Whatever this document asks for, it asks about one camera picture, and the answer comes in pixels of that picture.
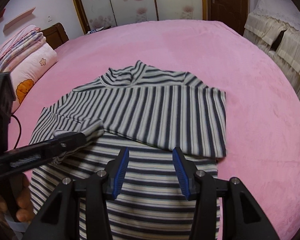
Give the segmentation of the left hand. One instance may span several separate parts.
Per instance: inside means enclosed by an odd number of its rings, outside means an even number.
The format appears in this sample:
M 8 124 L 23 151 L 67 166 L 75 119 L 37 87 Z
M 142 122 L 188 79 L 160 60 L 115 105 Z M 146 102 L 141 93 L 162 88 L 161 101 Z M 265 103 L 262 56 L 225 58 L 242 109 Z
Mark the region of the left hand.
M 31 222 L 34 218 L 33 204 L 31 202 L 31 194 L 29 189 L 29 180 L 23 173 L 22 190 L 15 197 L 15 201 L 19 206 L 19 210 L 15 213 L 19 222 Z M 0 223 L 4 226 L 8 226 L 4 214 L 8 213 L 8 208 L 5 200 L 0 195 Z

